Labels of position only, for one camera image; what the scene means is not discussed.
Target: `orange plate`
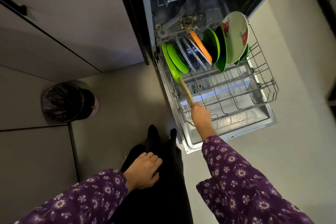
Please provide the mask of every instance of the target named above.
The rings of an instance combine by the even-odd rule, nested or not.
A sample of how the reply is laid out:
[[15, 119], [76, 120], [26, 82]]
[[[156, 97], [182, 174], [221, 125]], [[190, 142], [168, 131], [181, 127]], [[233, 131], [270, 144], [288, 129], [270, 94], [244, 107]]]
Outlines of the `orange plate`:
[[205, 58], [212, 63], [212, 57], [210, 56], [209, 52], [207, 51], [207, 49], [204, 47], [204, 45], [202, 44], [201, 40], [198, 38], [198, 36], [196, 35], [195, 31], [190, 30], [189, 29], [189, 33], [191, 35], [191, 37], [193, 38], [193, 40], [195, 41], [195, 43], [197, 44], [197, 46], [200, 48], [200, 50], [203, 52]]

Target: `plate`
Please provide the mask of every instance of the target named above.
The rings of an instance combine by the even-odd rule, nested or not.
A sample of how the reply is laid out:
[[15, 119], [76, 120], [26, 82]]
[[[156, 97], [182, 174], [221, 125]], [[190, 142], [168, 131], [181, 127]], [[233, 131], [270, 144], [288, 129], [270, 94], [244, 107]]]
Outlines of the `plate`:
[[220, 45], [220, 54], [219, 54], [219, 59], [216, 62], [216, 67], [221, 72], [224, 72], [226, 63], [228, 61], [228, 49], [226, 46], [225, 34], [221, 26], [218, 26], [216, 28], [215, 33], [217, 35], [219, 45]]
[[240, 57], [238, 61], [235, 62], [235, 64], [238, 65], [240, 62], [246, 59], [246, 57], [249, 56], [249, 52], [250, 52], [250, 46], [249, 44], [247, 44], [243, 55]]
[[174, 45], [168, 44], [167, 45], [167, 52], [174, 63], [174, 65], [182, 72], [182, 73], [188, 73], [189, 67], [187, 62], [184, 60], [180, 50], [178, 48], [175, 48]]
[[219, 59], [219, 54], [221, 52], [221, 47], [219, 46], [219, 41], [216, 33], [210, 28], [206, 29], [203, 33], [203, 44], [204, 47], [209, 52], [212, 57], [212, 63], [216, 63]]
[[201, 65], [201, 67], [203, 67], [203, 69], [205, 71], [207, 71], [207, 66], [203, 63], [203, 61], [199, 58], [199, 56], [196, 54], [196, 52], [191, 48], [190, 44], [188, 43], [187, 39], [185, 39], [184, 37], [181, 37], [183, 43], [186, 45], [186, 47], [190, 50], [190, 52], [192, 53], [192, 55], [196, 58], [197, 62]]
[[161, 48], [162, 48], [163, 55], [165, 56], [168, 68], [169, 68], [169, 70], [171, 72], [171, 75], [173, 76], [175, 82], [178, 83], [179, 82], [179, 77], [182, 78], [182, 73], [181, 73], [180, 70], [177, 69], [177, 67], [171, 61], [171, 59], [170, 59], [170, 57], [168, 55], [168, 52], [167, 52], [167, 45], [166, 44], [162, 44]]
[[197, 44], [189, 36], [188, 36], [188, 40], [196, 48], [196, 50], [204, 57], [204, 59], [211, 65], [211, 62], [209, 62], [209, 60], [205, 57], [204, 53], [198, 48]]
[[245, 15], [240, 12], [229, 13], [221, 23], [227, 44], [227, 63], [232, 64], [243, 55], [249, 37]]
[[176, 41], [176, 43], [177, 43], [177, 46], [178, 46], [178, 48], [180, 49], [180, 51], [181, 51], [181, 53], [182, 53], [182, 55], [183, 55], [183, 57], [184, 57], [184, 59], [187, 61], [189, 67], [191, 68], [191, 70], [192, 70], [193, 72], [196, 73], [196, 68], [195, 68], [195, 66], [192, 64], [191, 60], [189, 59], [188, 54], [187, 54], [187, 51], [183, 48], [183, 46], [182, 46], [182, 44], [181, 44], [181, 42], [180, 42], [179, 37], [178, 37], [177, 35], [174, 35], [174, 39], [175, 39], [175, 41]]
[[204, 45], [202, 44], [201, 40], [198, 38], [198, 36], [196, 35], [195, 31], [189, 29], [189, 33], [191, 35], [191, 37], [193, 38], [193, 40], [195, 41], [195, 43], [197, 44], [198, 48], [200, 48], [201, 50], [201, 54], [203, 55], [203, 57], [210, 63], [212, 64], [212, 57], [210, 56], [209, 52], [207, 51], [207, 49], [204, 47]]

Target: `wooden spatula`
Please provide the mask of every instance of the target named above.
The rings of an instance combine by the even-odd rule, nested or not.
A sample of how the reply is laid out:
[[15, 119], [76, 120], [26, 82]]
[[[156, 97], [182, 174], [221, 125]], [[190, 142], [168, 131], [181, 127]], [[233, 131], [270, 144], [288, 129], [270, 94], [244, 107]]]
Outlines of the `wooden spatula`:
[[184, 92], [184, 96], [187, 100], [187, 103], [188, 103], [190, 109], [192, 109], [194, 107], [195, 101], [194, 101], [193, 97], [191, 96], [187, 85], [184, 83], [184, 81], [182, 80], [181, 77], [178, 78], [178, 82], [179, 82], [179, 84], [180, 84], [180, 86], [181, 86], [181, 88]]

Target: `purple floral sleeve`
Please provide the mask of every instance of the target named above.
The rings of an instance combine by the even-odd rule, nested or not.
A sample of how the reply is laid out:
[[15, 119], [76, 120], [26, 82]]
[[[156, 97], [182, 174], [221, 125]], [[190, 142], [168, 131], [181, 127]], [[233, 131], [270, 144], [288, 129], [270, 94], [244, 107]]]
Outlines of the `purple floral sleeve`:
[[219, 136], [202, 146], [212, 178], [196, 188], [219, 223], [313, 223]]
[[127, 195], [121, 172], [107, 169], [36, 207], [17, 223], [105, 223]]

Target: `woman's left hand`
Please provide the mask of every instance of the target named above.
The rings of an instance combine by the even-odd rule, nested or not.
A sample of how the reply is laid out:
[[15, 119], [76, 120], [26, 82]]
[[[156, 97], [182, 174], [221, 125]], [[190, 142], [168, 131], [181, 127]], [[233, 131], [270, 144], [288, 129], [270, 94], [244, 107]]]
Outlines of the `woman's left hand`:
[[133, 189], [152, 187], [159, 180], [159, 173], [154, 173], [162, 165], [162, 159], [152, 152], [142, 153], [124, 172], [129, 194]]

